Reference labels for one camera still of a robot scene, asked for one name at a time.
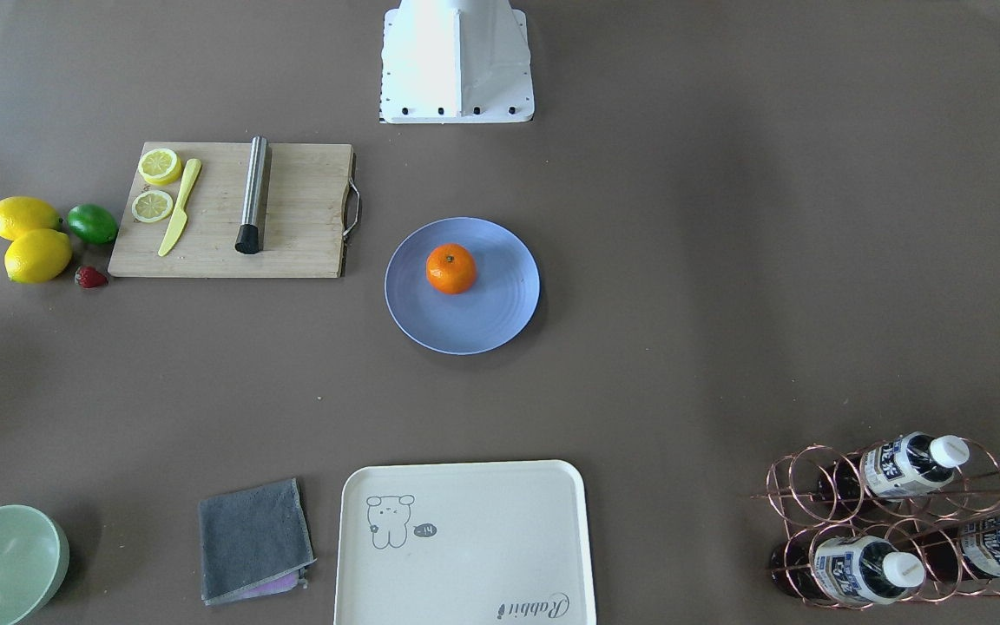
white bottle cap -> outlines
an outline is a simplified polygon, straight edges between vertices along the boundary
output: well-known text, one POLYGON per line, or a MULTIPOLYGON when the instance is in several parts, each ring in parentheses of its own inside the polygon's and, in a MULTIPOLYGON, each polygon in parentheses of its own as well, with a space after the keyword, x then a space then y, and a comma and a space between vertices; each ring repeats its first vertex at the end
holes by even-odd
POLYGON ((901 589, 915 589, 924 584, 924 563, 913 554, 894 551, 882 558, 882 573, 890 584, 901 589))
POLYGON ((956 468, 971 457, 971 448, 967 446, 967 442, 950 434, 932 439, 928 451, 932 452, 932 459, 936 460, 937 465, 948 468, 956 468))

red strawberry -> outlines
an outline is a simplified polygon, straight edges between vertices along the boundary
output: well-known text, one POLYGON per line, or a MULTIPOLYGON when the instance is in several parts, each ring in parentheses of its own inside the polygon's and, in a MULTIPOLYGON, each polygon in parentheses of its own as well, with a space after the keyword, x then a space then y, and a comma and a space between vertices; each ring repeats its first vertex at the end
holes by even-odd
POLYGON ((76 269, 76 284, 86 289, 94 289, 106 285, 107 276, 103 276, 94 266, 80 266, 76 269))

bowl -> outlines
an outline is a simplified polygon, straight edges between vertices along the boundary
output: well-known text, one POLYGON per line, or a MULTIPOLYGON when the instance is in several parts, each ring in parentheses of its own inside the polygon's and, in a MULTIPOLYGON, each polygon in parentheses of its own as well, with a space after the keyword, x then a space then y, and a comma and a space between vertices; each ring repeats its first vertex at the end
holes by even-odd
POLYGON ((535 313, 539 269, 530 250, 503 226, 476 217, 440 219, 401 242, 385 273, 392 319, 434 352, 468 356, 512 340, 535 313), (456 242, 473 256, 477 281, 467 292, 440 293, 427 280, 427 257, 456 242))
POLYGON ((50 600, 68 570, 68 539, 29 506, 0 507, 0 625, 12 625, 50 600))

orange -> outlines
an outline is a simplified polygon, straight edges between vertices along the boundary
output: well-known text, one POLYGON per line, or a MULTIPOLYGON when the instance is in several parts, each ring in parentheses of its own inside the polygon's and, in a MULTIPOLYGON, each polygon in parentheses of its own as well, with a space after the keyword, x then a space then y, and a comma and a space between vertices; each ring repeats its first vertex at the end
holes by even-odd
POLYGON ((442 244, 427 257, 427 279, 442 293, 465 293, 477 280, 473 254, 458 244, 442 244))

towel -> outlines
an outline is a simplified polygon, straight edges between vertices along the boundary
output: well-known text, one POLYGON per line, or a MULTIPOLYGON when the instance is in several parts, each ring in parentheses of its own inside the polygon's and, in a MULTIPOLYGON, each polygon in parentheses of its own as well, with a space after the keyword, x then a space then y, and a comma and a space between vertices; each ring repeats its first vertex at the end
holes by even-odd
POLYGON ((314 563, 295 478, 203 499, 199 539, 206 605, 306 586, 314 563))

